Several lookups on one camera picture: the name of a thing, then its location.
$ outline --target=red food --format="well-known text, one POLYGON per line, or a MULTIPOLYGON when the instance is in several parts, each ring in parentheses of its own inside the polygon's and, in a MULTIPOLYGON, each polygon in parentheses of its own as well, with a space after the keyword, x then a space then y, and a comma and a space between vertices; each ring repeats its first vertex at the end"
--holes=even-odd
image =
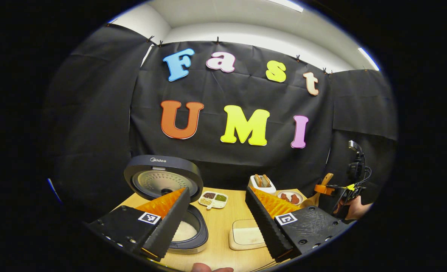
POLYGON ((287 196, 286 196, 285 193, 281 193, 281 199, 283 199, 283 200, 289 202, 289 198, 287 198, 287 196))
POLYGON ((295 194, 291 195, 291 203, 293 204, 299 203, 299 198, 295 194))

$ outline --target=orange letter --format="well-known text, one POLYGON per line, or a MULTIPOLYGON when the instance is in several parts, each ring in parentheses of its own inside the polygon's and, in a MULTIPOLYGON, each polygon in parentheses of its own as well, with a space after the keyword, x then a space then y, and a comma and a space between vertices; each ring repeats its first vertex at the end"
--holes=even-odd
POLYGON ((178 101, 165 100, 161 102, 163 114, 161 115, 161 130, 170 138, 188 139, 196 132, 198 125, 198 115, 203 109, 203 104, 198 102, 188 102, 188 124, 185 129, 175 127, 175 118, 177 117, 177 110, 182 106, 178 101))

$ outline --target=rice cooker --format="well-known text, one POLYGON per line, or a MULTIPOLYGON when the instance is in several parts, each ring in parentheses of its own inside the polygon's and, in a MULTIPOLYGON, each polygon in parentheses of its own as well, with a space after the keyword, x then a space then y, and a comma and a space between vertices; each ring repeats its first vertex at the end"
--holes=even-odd
MULTIPOLYGON (((158 155, 133 157, 124 171, 131 189, 147 200, 188 187, 190 202, 197 201, 203 191, 203 181, 198 167, 188 160, 158 155)), ((208 230, 200 211, 192 204, 188 206, 183 222, 191 225, 196 234, 189 239, 172 241, 168 252, 191 254, 206 248, 208 230)))

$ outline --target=pink letter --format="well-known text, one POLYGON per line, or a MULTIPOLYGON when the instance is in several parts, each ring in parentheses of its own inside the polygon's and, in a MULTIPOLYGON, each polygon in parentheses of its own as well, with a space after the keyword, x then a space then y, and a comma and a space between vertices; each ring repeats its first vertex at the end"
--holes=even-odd
POLYGON ((210 69, 221 69, 226 73, 234 72, 234 55, 227 52, 214 52, 211 59, 206 61, 206 66, 210 69))
POLYGON ((304 142, 304 133, 309 119, 303 115, 295 115, 294 121, 296 121, 296 132, 294 133, 294 141, 292 141, 291 147, 304 148, 306 146, 306 143, 304 142))

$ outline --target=midea logo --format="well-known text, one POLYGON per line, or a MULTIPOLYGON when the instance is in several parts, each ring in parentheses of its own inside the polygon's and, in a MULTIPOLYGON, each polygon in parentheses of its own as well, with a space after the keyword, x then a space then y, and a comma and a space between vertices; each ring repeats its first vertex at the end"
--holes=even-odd
POLYGON ((157 158, 151 158, 151 159, 149 159, 149 161, 150 162, 166 162, 166 160, 160 160, 160 159, 157 159, 157 158))

